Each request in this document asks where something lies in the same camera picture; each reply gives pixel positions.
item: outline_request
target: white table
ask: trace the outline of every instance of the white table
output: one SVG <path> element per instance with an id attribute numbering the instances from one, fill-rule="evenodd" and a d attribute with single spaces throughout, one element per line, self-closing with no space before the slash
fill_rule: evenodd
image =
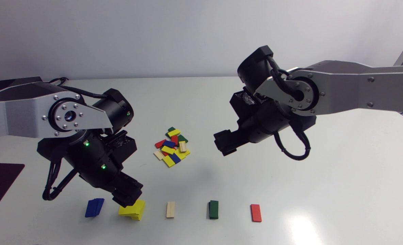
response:
<path id="1" fill-rule="evenodd" d="M 0 162 L 26 167 L 0 202 L 0 245 L 9 244 L 403 244 L 403 116 L 352 110 L 318 116 L 306 131 L 312 150 L 293 161 L 273 138 L 223 157 L 213 134 L 236 130 L 228 103 L 243 84 L 237 77 L 69 81 L 102 93 L 121 91 L 134 108 L 125 128 L 138 151 L 124 172 L 144 184 L 140 222 L 117 215 L 112 195 L 75 177 L 54 201 L 41 194 L 48 165 L 39 139 L 0 138 Z M 167 168 L 153 152 L 169 127 L 189 139 L 191 154 Z M 303 146 L 290 129 L 287 149 Z M 64 162 L 60 178 L 71 170 Z M 103 197 L 100 215 L 85 218 L 88 200 Z M 219 200 L 219 219 L 207 203 Z M 174 219 L 165 218 L 176 202 Z M 251 221 L 250 204 L 262 223 Z"/>

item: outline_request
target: beige wooden block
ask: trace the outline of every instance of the beige wooden block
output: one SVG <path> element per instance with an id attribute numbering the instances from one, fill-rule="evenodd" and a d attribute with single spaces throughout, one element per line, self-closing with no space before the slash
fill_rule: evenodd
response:
<path id="1" fill-rule="evenodd" d="M 165 156 L 162 154 L 160 150 L 154 152 L 154 155 L 159 159 L 162 160 Z"/>
<path id="2" fill-rule="evenodd" d="M 174 201 L 167 202 L 167 215 L 166 215 L 167 218 L 174 218 L 175 206 L 176 202 Z"/>
<path id="3" fill-rule="evenodd" d="M 185 141 L 179 141 L 179 149 L 180 149 L 180 152 L 186 152 L 186 143 L 185 143 Z"/>

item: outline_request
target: black cable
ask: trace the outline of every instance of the black cable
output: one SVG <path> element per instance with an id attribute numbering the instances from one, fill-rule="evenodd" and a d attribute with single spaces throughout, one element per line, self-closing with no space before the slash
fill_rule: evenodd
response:
<path id="1" fill-rule="evenodd" d="M 82 90 L 80 88 L 73 88 L 73 87 L 67 87 L 67 86 L 60 86 L 60 87 L 65 88 L 66 90 L 73 91 L 73 92 L 78 93 L 78 94 L 82 94 L 84 96 L 88 96 L 88 97 L 93 97 L 93 98 L 98 98 L 98 99 L 106 99 L 106 98 L 108 98 L 107 95 L 99 95 L 99 94 L 91 93 L 91 92 Z"/>
<path id="2" fill-rule="evenodd" d="M 296 134 L 298 136 L 298 138 L 303 142 L 304 147 L 305 147 L 305 152 L 303 155 L 301 156 L 296 156 L 296 155 L 292 155 L 291 153 L 289 153 L 286 148 L 283 146 L 282 141 L 280 139 L 280 135 L 279 132 L 274 132 L 274 139 L 276 140 L 277 145 L 279 146 L 279 148 L 282 150 L 282 152 L 285 153 L 285 155 L 287 155 L 288 157 L 297 160 L 297 161 L 301 161 L 306 159 L 306 157 L 309 156 L 310 153 L 310 143 L 309 143 L 309 139 L 307 138 L 306 134 L 304 132 L 298 133 Z"/>
<path id="3" fill-rule="evenodd" d="M 64 189 L 64 187 L 72 180 L 72 178 L 76 175 L 77 171 L 75 169 L 71 170 L 69 174 L 60 182 L 58 187 L 53 187 L 53 183 L 55 183 L 55 180 L 58 177 L 58 173 L 60 171 L 61 167 L 61 161 L 57 163 L 50 162 L 50 169 L 49 169 L 49 175 L 47 176 L 47 183 L 46 187 L 44 188 L 43 191 L 43 199 L 51 201 L 61 193 L 61 191 Z"/>
<path id="4" fill-rule="evenodd" d="M 52 80 L 49 81 L 49 83 L 56 82 L 58 80 L 61 81 L 61 82 L 57 86 L 61 86 L 62 84 L 64 84 L 69 79 L 66 78 L 66 77 L 61 77 L 61 78 L 57 78 L 57 79 L 52 79 Z"/>

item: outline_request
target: yellow wooden block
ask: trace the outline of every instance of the yellow wooden block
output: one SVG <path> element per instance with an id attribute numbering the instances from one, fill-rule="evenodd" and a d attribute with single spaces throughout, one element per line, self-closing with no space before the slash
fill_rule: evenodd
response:
<path id="1" fill-rule="evenodd" d="M 176 150 L 175 154 L 180 158 L 180 160 L 184 160 L 186 157 L 185 153 L 180 152 L 180 150 Z"/>
<path id="2" fill-rule="evenodd" d="M 121 216 L 136 216 L 142 213 L 144 210 L 145 201 L 138 199 L 132 206 L 122 207 L 120 206 L 118 214 Z"/>
<path id="3" fill-rule="evenodd" d="M 179 149 L 181 152 L 186 152 L 186 143 L 185 141 L 179 141 Z"/>
<path id="4" fill-rule="evenodd" d="M 141 209 L 140 214 L 135 215 L 135 216 L 130 216 L 130 218 L 133 219 L 133 220 L 138 220 L 138 221 L 140 221 L 140 220 L 142 219 L 142 217 L 143 217 L 144 207 L 145 207 L 145 205 L 144 205 L 143 208 Z"/>
<path id="5" fill-rule="evenodd" d="M 163 152 L 166 152 L 166 153 L 168 153 L 168 154 L 173 155 L 173 153 L 175 152 L 176 149 L 170 148 L 170 147 L 168 147 L 168 146 L 163 146 L 161 150 L 162 150 Z"/>
<path id="6" fill-rule="evenodd" d="M 159 160 L 162 160 L 165 156 L 162 154 L 160 150 L 157 150 L 153 153 Z"/>
<path id="7" fill-rule="evenodd" d="M 172 167 L 175 166 L 176 163 L 174 163 L 174 161 L 171 159 L 170 156 L 166 156 L 163 158 L 165 164 L 167 164 L 168 167 Z"/>
<path id="8" fill-rule="evenodd" d="M 180 130 L 173 130 L 167 133 L 168 136 L 174 136 L 180 134 Z"/>

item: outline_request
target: pile of colored blocks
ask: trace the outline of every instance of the pile of colored blocks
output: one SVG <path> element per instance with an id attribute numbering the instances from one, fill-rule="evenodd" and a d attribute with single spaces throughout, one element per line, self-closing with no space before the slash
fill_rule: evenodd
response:
<path id="1" fill-rule="evenodd" d="M 180 133 L 180 130 L 170 127 L 165 135 L 171 140 L 163 140 L 155 144 L 156 148 L 161 149 L 154 152 L 155 156 L 159 160 L 164 160 L 168 167 L 172 167 L 184 160 L 191 153 L 186 149 L 188 140 Z"/>

